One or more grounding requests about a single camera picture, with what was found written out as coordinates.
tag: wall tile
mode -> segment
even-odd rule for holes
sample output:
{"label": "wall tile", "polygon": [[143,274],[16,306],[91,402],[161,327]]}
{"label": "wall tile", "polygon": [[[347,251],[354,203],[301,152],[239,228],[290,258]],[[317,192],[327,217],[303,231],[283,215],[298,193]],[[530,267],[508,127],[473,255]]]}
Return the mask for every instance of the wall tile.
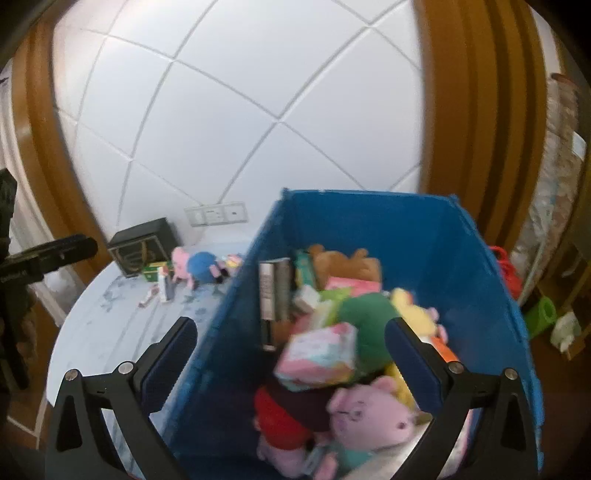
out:
{"label": "wall tile", "polygon": [[80,120],[131,154],[139,126],[169,61],[108,38],[90,79]]}
{"label": "wall tile", "polygon": [[372,22],[380,13],[396,4],[400,0],[340,0],[343,5],[347,5],[355,10],[368,22]]}
{"label": "wall tile", "polygon": [[56,105],[78,118],[88,76],[104,35],[77,28],[56,28],[53,35],[53,88]]}
{"label": "wall tile", "polygon": [[62,16],[59,25],[108,33],[124,3],[125,0],[78,0]]}
{"label": "wall tile", "polygon": [[391,192],[400,193],[417,193],[419,182],[421,181],[421,166],[414,167],[405,177],[403,177],[394,187],[390,189]]}
{"label": "wall tile", "polygon": [[129,158],[80,125],[73,164],[88,204],[110,238],[115,233]]}
{"label": "wall tile", "polygon": [[380,20],[376,28],[421,68],[421,39],[414,4],[406,0]]}
{"label": "wall tile", "polygon": [[278,115],[362,26],[330,0],[220,0],[179,58]]}
{"label": "wall tile", "polygon": [[129,1],[112,35],[174,56],[181,42],[213,0]]}
{"label": "wall tile", "polygon": [[423,83],[406,58],[368,31],[285,121],[365,188],[388,189],[421,158]]}
{"label": "wall tile", "polygon": [[205,238],[219,242],[249,241],[254,237],[281,190],[358,189],[330,160],[293,133],[277,125],[252,156],[223,202],[245,202],[248,223],[211,226]]}
{"label": "wall tile", "polygon": [[215,203],[272,118],[235,92],[175,64],[135,158],[181,191]]}
{"label": "wall tile", "polygon": [[182,244],[193,245],[203,235],[203,228],[189,225],[184,209],[198,206],[195,200],[168,185],[142,165],[134,162],[124,193],[118,230],[166,217],[177,231]]}
{"label": "wall tile", "polygon": [[73,152],[76,139],[77,122],[71,116],[66,115],[64,112],[60,112],[59,110],[56,111],[56,115],[60,121],[61,134],[64,138],[64,142],[66,143],[66,148],[68,152]]}

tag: pig ear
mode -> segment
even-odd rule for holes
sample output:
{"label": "pig ear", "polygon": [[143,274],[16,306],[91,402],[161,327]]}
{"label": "pig ear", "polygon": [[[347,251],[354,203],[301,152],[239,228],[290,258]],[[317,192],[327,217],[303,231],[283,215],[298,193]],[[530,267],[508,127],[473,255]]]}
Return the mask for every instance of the pig ear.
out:
{"label": "pig ear", "polygon": [[398,389],[398,384],[392,377],[384,375],[383,377],[378,377],[373,382],[371,382],[370,387],[377,388],[378,390],[382,390],[386,393],[392,393]]}
{"label": "pig ear", "polygon": [[326,406],[326,410],[328,413],[334,413],[338,409],[340,409],[341,404],[344,402],[345,397],[347,396],[347,389],[346,388],[339,388],[330,399],[329,404]]}

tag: wall socket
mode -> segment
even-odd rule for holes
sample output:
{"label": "wall socket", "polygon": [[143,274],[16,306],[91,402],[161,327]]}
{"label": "wall socket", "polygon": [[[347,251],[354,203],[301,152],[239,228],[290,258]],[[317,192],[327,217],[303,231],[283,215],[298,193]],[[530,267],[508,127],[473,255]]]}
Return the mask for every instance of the wall socket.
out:
{"label": "wall socket", "polygon": [[248,221],[244,202],[185,208],[185,214],[191,226],[227,225]]}

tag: table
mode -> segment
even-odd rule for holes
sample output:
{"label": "table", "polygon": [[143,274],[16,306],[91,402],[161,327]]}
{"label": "table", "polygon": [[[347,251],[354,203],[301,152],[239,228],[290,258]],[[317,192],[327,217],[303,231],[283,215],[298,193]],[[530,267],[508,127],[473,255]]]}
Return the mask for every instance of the table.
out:
{"label": "table", "polygon": [[[201,245],[190,252],[209,251],[217,256],[246,253],[244,243]],[[143,300],[150,284],[143,276],[125,278],[117,265],[109,264],[82,293],[60,329],[51,354],[46,395],[55,405],[64,374],[77,368],[83,375],[112,372],[121,362],[137,361],[152,343],[159,342],[180,316],[192,318],[197,325],[197,347],[179,376],[162,410],[150,415],[159,433],[163,433],[177,393],[207,329],[232,280],[221,286],[203,285],[191,291],[186,283],[176,285],[168,303],[152,299],[146,308]],[[121,461],[129,473],[142,477],[125,443],[111,410],[103,410],[105,422]]]}

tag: blue plastic bin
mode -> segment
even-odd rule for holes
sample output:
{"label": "blue plastic bin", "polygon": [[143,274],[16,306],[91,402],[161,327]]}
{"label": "blue plastic bin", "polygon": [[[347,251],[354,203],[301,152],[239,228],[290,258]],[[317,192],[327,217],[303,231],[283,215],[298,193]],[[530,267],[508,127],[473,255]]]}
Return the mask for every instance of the blue plastic bin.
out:
{"label": "blue plastic bin", "polygon": [[406,288],[418,304],[436,307],[451,349],[471,371],[498,375],[515,368],[539,445],[543,403],[523,318],[456,199],[286,190],[191,365],[165,433],[192,478],[280,478],[256,458],[258,432],[252,427],[253,395],[271,367],[261,349],[258,261],[312,244],[347,255],[364,247],[379,258],[384,288]]}

